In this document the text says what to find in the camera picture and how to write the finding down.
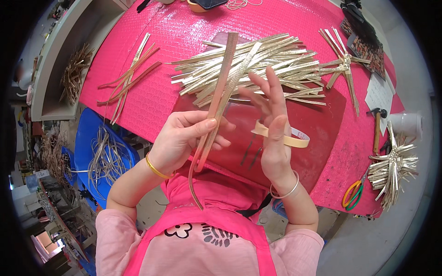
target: orange scissors handle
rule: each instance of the orange scissors handle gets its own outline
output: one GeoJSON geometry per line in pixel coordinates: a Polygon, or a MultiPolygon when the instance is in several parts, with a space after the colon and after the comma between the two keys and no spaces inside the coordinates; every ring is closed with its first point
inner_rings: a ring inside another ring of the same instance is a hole
{"type": "Polygon", "coordinates": [[[358,192],[358,188],[359,185],[362,182],[360,180],[356,181],[355,183],[353,183],[345,192],[344,197],[342,198],[342,207],[347,207],[350,204],[351,199],[356,195],[356,193],[358,192]],[[351,196],[348,198],[348,201],[346,202],[345,199],[347,199],[348,193],[351,191],[351,189],[353,189],[353,192],[351,193],[351,196]]]}

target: pink table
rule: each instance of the pink table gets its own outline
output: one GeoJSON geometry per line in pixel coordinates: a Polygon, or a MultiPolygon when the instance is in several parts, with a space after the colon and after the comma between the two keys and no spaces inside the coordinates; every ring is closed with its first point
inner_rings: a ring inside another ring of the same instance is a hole
{"type": "MultiPolygon", "coordinates": [[[[139,3],[141,0],[121,17],[109,33],[85,80],[80,102],[101,115],[104,115],[105,107],[97,106],[96,101],[108,99],[112,89],[97,90],[97,86],[115,80],[130,67],[146,32],[152,34],[148,45],[155,42],[160,51],[142,65],[141,70],[156,60],[170,62],[203,52],[205,47],[201,41],[211,40],[219,31],[236,31],[248,40],[288,32],[298,36],[308,49],[317,51],[316,58],[322,63],[336,59],[318,33],[320,28],[339,28],[343,19],[341,10],[327,0],[264,1],[262,5],[248,5],[236,11],[219,7],[202,14],[191,12],[187,4],[180,1],[170,5],[154,2],[138,14],[136,7],[139,3]]],[[[345,190],[365,172],[370,163],[368,155],[373,148],[374,120],[365,115],[368,107],[364,103],[370,73],[359,65],[352,65],[352,72],[361,116],[356,117],[347,83],[340,76],[334,87],[347,98],[344,118],[327,165],[310,193],[315,204],[340,211],[343,211],[341,200],[345,190]]],[[[163,64],[138,83],[130,90],[117,123],[149,141],[155,141],[179,96],[179,86],[170,83],[170,77],[175,74],[173,66],[163,64]]],[[[106,117],[111,117],[114,108],[115,104],[108,107],[106,117]]],[[[391,112],[403,109],[395,95],[391,112]]],[[[381,137],[380,145],[385,140],[386,137],[381,137]]],[[[213,164],[211,167],[249,182],[213,164]]],[[[351,213],[367,215],[380,210],[380,200],[374,201],[377,193],[366,181],[361,200],[351,213]]]]}

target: white shelf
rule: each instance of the white shelf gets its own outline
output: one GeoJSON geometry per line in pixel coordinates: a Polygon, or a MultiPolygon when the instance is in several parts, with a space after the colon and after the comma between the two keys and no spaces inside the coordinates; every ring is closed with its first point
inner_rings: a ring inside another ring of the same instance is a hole
{"type": "MultiPolygon", "coordinates": [[[[70,120],[75,118],[78,101],[70,106],[60,80],[75,51],[89,42],[92,59],[115,23],[127,10],[119,0],[76,0],[48,37],[36,72],[31,105],[32,121],[70,120]]],[[[83,70],[84,81],[87,69],[83,70]]]]}

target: woman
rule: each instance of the woman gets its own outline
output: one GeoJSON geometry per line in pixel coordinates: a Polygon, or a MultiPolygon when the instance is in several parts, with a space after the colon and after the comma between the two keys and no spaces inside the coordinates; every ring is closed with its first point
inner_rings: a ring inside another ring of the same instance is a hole
{"type": "MultiPolygon", "coordinates": [[[[290,148],[283,144],[290,126],[281,84],[272,68],[266,74],[268,81],[253,73],[249,77],[269,101],[245,88],[240,93],[261,110],[269,128],[261,166],[273,189],[287,195],[282,199],[289,219],[285,236],[269,244],[263,227],[256,225],[259,213],[246,218],[237,212],[257,209],[267,191],[213,171],[194,174],[203,211],[196,206],[187,159],[216,121],[207,119],[205,111],[172,113],[147,158],[114,183],[106,210],[97,216],[98,275],[315,275],[324,245],[316,233],[318,213],[290,167],[290,148]],[[170,203],[159,221],[139,235],[136,205],[160,184],[170,203]]],[[[235,129],[225,118],[220,127],[235,129]]],[[[217,135],[212,149],[229,145],[217,135]]]]}

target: pink shirt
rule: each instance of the pink shirt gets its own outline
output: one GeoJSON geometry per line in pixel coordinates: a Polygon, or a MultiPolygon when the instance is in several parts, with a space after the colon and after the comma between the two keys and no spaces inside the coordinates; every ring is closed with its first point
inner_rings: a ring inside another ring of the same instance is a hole
{"type": "MultiPolygon", "coordinates": [[[[122,275],[142,236],[124,213],[106,209],[96,219],[97,275],[122,275]]],[[[278,275],[315,275],[323,239],[307,229],[270,243],[278,275]]],[[[259,275],[254,245],[222,229],[185,223],[153,238],[140,269],[144,275],[259,275]]]]}

